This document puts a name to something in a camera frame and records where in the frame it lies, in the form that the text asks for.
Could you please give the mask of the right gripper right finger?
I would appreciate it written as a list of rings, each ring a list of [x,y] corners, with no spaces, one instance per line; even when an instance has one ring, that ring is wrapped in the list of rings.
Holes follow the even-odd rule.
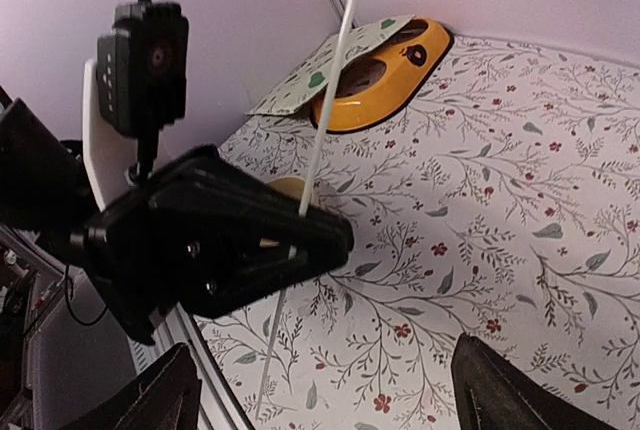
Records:
[[[451,375],[462,430],[603,430],[609,424],[548,392],[489,345],[465,333]]]

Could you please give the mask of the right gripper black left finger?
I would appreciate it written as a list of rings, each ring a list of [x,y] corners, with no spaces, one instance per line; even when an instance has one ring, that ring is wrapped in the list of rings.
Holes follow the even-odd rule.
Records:
[[[202,382],[185,343],[177,343],[116,395],[67,430],[198,428]]]

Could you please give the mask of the white tent pole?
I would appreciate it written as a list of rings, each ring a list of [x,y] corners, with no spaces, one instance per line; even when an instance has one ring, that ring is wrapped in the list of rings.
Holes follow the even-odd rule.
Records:
[[[329,121],[331,118],[335,94],[339,84],[341,71],[343,68],[343,60],[345,55],[346,44],[348,40],[348,34],[353,23],[354,11],[356,8],[357,0],[346,0],[345,10],[341,21],[341,27],[337,38],[336,48],[334,51],[333,61],[331,65],[331,72],[328,78],[328,84],[326,87],[325,97],[323,101],[323,107],[317,126],[317,132],[314,139],[314,148],[312,156],[309,159],[308,172],[305,179],[304,189],[300,198],[300,205],[298,214],[300,217],[305,217],[308,208],[311,203],[312,191],[314,189],[314,181],[318,172],[323,141],[328,129]],[[274,310],[272,318],[272,327],[270,331],[268,352],[265,357],[265,362],[262,370],[261,382],[259,392],[256,399],[255,417],[258,418],[262,407],[263,398],[266,394],[266,385],[269,377],[269,370],[271,360],[274,355],[274,346],[277,337],[277,331],[283,312],[286,299],[286,289],[282,289],[278,294],[277,304]]]

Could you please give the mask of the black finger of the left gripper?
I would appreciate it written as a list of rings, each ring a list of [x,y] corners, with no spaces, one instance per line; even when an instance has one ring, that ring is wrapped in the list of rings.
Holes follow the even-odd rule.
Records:
[[[148,264],[154,290],[215,319],[340,269],[354,248],[351,223],[196,148],[148,182]]]

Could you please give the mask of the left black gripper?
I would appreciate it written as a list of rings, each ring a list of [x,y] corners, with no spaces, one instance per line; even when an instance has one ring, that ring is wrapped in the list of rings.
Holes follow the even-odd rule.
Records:
[[[151,345],[165,298],[145,211],[133,195],[99,211],[82,159],[21,99],[2,99],[2,225],[40,233],[46,252],[85,270],[127,336]]]

